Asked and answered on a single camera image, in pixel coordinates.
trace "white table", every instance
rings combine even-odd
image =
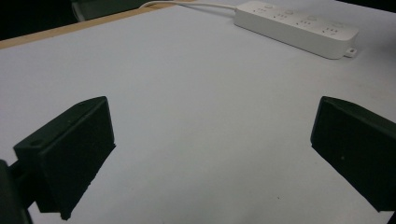
[[[323,95],[396,121],[396,14],[267,2],[359,27],[360,52],[327,60],[201,7],[1,49],[0,158],[11,164],[24,137],[105,95],[117,147],[67,223],[387,223],[392,213],[377,213],[309,137]]]

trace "power cord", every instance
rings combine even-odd
[[[198,6],[198,7],[221,7],[235,11],[236,7],[227,6],[223,4],[214,4],[214,3],[199,3],[199,2],[180,2],[180,1],[152,1],[143,4],[142,7],[148,7],[155,4],[174,4],[174,5],[181,5],[181,6]]]

